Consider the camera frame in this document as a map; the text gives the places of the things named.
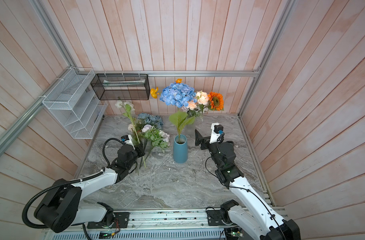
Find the teal cylindrical vase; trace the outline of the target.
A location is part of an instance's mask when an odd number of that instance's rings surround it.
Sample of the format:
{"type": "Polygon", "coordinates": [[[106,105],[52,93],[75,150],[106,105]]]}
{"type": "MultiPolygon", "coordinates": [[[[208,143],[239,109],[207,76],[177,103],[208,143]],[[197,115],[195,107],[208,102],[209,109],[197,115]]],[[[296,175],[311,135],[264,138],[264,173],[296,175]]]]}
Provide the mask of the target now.
{"type": "Polygon", "coordinates": [[[188,159],[188,145],[185,135],[178,135],[174,138],[173,143],[173,160],[176,163],[183,164],[188,159]]]}

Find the peach pink rose stem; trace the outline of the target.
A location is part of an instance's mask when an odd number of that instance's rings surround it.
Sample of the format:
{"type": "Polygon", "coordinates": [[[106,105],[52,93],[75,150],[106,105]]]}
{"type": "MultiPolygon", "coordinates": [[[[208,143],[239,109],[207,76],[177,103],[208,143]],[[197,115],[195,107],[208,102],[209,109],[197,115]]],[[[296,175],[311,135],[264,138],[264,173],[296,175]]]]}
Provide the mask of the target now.
{"type": "Polygon", "coordinates": [[[195,97],[192,101],[188,102],[188,106],[186,107],[188,110],[201,110],[208,106],[209,103],[209,94],[203,91],[199,91],[196,93],[195,97]]]}

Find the orange gerbera flower stem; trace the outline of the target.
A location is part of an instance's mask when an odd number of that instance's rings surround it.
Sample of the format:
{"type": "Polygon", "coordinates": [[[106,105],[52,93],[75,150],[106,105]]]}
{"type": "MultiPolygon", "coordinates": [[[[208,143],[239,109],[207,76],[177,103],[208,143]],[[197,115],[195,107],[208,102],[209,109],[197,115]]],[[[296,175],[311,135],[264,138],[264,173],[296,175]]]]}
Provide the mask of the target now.
{"type": "Polygon", "coordinates": [[[208,109],[211,111],[222,111],[224,108],[223,96],[220,93],[210,92],[208,94],[208,109]]]}

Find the white ranunculus stem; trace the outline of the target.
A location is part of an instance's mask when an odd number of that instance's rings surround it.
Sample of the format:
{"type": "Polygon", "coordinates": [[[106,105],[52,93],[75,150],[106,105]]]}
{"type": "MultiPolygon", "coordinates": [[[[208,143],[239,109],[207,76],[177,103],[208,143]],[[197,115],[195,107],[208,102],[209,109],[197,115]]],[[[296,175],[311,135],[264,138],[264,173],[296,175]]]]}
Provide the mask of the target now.
{"type": "Polygon", "coordinates": [[[128,126],[128,130],[131,132],[132,135],[132,142],[135,147],[139,147],[142,145],[142,149],[145,150],[145,145],[143,142],[143,134],[139,132],[139,121],[136,117],[133,116],[134,114],[134,105],[129,102],[123,102],[118,100],[115,104],[118,109],[123,109],[123,115],[130,120],[130,124],[128,126]]]}

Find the light blue hydrangea stem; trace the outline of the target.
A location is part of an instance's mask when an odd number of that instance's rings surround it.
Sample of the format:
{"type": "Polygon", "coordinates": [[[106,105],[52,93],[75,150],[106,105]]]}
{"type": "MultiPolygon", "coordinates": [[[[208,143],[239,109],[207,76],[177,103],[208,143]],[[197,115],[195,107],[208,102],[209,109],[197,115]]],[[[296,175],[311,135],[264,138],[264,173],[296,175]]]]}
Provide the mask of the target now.
{"type": "Polygon", "coordinates": [[[167,106],[175,106],[180,111],[169,116],[169,121],[177,129],[177,142],[180,144],[182,130],[187,125],[192,125],[195,121],[194,116],[189,116],[188,110],[194,110],[196,108],[196,100],[194,88],[183,83],[181,79],[177,79],[175,83],[171,83],[168,87],[164,88],[160,95],[160,101],[164,102],[167,106]]]}

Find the yellow orange poppy stem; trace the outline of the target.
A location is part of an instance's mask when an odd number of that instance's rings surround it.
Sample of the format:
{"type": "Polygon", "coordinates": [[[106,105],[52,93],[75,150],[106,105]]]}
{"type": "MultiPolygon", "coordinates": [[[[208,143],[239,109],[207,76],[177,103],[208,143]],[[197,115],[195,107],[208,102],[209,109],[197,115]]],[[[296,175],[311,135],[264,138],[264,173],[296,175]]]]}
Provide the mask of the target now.
{"type": "MultiPolygon", "coordinates": [[[[182,83],[182,79],[177,79],[175,82],[176,82],[177,84],[180,84],[180,83],[182,83]]],[[[160,96],[160,95],[161,95],[161,93],[159,92],[159,88],[158,88],[158,87],[156,87],[155,89],[154,89],[154,88],[152,88],[152,89],[150,90],[150,95],[151,95],[154,99],[157,99],[157,98],[158,98],[158,96],[160,96]]]]}

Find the purple white flower bouquet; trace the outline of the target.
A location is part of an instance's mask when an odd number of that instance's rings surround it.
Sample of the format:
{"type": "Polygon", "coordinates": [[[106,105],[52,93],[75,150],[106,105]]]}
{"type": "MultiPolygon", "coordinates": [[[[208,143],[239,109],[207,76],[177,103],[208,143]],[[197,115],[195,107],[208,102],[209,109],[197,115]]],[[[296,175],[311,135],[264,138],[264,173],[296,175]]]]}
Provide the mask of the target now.
{"type": "Polygon", "coordinates": [[[203,115],[205,112],[208,112],[208,106],[199,104],[193,110],[191,110],[188,107],[182,107],[181,110],[183,112],[186,112],[189,118],[196,117],[196,118],[200,118],[203,121],[203,115]]]}

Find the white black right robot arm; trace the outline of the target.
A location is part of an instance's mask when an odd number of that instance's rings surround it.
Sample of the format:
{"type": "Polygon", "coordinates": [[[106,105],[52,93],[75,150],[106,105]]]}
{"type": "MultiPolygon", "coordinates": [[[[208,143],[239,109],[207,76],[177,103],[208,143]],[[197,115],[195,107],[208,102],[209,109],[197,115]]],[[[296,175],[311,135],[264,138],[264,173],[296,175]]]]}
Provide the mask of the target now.
{"type": "Polygon", "coordinates": [[[195,145],[208,150],[217,167],[213,175],[246,206],[231,200],[221,205],[221,220],[225,225],[235,224],[254,240],[299,240],[299,226],[286,220],[258,195],[247,178],[236,166],[234,143],[224,141],[223,126],[215,123],[209,137],[195,131],[195,145]]]}

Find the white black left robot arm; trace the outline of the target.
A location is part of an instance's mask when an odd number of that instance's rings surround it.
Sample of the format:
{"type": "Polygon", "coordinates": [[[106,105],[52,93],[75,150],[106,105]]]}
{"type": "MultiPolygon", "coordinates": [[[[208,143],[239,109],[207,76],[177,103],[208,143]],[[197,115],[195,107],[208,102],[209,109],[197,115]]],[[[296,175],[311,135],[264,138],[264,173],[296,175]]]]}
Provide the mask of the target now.
{"type": "Polygon", "coordinates": [[[98,173],[71,181],[60,179],[35,196],[22,210],[23,223],[33,229],[49,228],[60,233],[70,226],[97,223],[103,228],[116,224],[114,210],[99,202],[96,207],[81,207],[81,200],[107,186],[121,182],[137,167],[137,159],[144,156],[142,143],[134,145],[130,136],[116,140],[122,146],[117,157],[98,173]]]}

